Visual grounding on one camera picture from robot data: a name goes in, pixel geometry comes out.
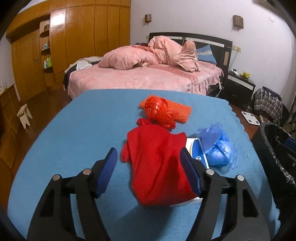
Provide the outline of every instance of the bottle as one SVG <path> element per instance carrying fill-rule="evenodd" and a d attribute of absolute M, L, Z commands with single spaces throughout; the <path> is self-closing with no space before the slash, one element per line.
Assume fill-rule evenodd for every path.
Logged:
<path fill-rule="evenodd" d="M 3 89 L 7 89 L 7 84 L 6 84 L 6 80 L 5 80 L 5 82 L 4 82 L 4 84 L 3 84 Z"/>

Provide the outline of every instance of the black headboard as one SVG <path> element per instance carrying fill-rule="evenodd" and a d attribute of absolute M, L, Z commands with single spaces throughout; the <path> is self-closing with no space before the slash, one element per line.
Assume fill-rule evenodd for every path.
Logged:
<path fill-rule="evenodd" d="M 181 45 L 184 45 L 186 40 L 191 39 L 195 42 L 197 49 L 209 44 L 211 46 L 212 53 L 217 61 L 217 66 L 223 70 L 223 73 L 225 75 L 227 74 L 232 50 L 232 41 L 202 34 L 174 32 L 150 33 L 149 41 L 154 36 L 159 35 L 167 36 Z"/>

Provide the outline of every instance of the pink blanket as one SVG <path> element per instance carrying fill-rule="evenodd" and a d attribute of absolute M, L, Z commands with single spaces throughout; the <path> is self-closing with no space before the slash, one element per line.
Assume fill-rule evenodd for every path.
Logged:
<path fill-rule="evenodd" d="M 148 47 L 124 46 L 106 53 L 99 62 L 99 67 L 117 70 L 131 69 L 134 66 L 146 67 L 155 64 L 181 66 L 189 72 L 200 71 L 195 43 L 187 40 L 184 46 L 166 36 L 156 36 Z"/>
<path fill-rule="evenodd" d="M 81 93 L 93 89 L 150 89 L 171 90 L 206 95 L 210 85 L 217 84 L 223 71 L 214 64 L 199 61 L 200 72 L 189 73 L 180 67 L 156 65 L 134 67 L 129 70 L 98 68 L 71 73 L 68 94 L 75 99 Z"/>

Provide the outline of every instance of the wall sconce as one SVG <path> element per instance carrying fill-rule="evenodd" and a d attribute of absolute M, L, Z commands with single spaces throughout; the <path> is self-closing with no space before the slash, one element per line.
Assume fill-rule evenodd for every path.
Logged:
<path fill-rule="evenodd" d="M 146 14 L 146 15 L 145 15 L 145 22 L 146 22 L 146 23 L 151 22 L 151 14 Z"/>
<path fill-rule="evenodd" d="M 244 29 L 244 19 L 241 16 L 233 15 L 233 26 Z"/>

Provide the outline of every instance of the nightstand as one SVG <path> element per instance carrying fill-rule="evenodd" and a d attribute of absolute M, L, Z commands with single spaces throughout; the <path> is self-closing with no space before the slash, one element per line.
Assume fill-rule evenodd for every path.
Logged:
<path fill-rule="evenodd" d="M 242 76 L 236 76 L 232 72 L 227 73 L 220 98 L 227 100 L 229 103 L 246 110 L 250 103 L 251 97 L 255 89 L 255 83 L 250 79 Z"/>

